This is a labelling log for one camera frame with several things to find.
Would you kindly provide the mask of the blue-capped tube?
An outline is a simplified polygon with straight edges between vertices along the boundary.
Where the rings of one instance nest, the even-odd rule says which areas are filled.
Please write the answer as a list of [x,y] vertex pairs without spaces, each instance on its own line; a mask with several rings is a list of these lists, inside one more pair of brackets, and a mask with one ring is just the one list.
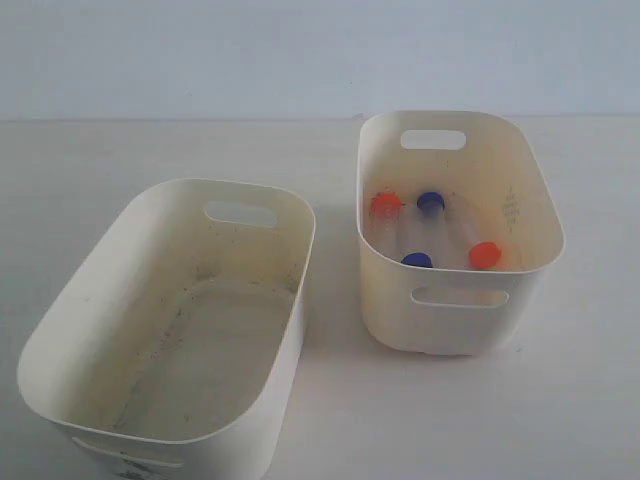
[[432,242],[425,225],[419,220],[405,220],[400,232],[401,263],[419,268],[432,268]]
[[437,191],[422,193],[416,200],[427,231],[446,247],[471,248],[484,240],[479,215],[457,194],[445,197]]

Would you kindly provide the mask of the cream plastic bin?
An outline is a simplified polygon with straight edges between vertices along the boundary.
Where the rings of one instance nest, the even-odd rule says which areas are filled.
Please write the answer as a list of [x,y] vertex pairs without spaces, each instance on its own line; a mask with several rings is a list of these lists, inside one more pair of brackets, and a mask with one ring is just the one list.
[[119,214],[30,338],[25,404],[113,479],[259,479],[304,342],[316,219],[207,179]]
[[[370,334],[393,349],[430,355],[478,355],[506,342],[564,248],[521,130],[479,112],[379,114],[361,127],[356,179],[361,311]],[[429,232],[433,267],[401,263],[403,222],[421,221],[416,200],[427,191],[460,195],[490,219],[502,249],[494,270],[472,270],[460,248],[442,246]],[[404,204],[393,257],[369,239],[370,204],[381,192]]]

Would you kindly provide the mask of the red-capped tube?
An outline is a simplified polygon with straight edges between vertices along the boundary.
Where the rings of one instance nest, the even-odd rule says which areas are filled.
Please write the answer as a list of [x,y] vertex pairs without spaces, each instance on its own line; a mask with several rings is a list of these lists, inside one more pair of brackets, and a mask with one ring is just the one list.
[[497,234],[490,219],[464,198],[448,206],[449,233],[472,270],[494,270],[502,258]]
[[394,192],[381,192],[371,201],[369,239],[383,255],[393,257],[398,249],[400,216],[404,204]]

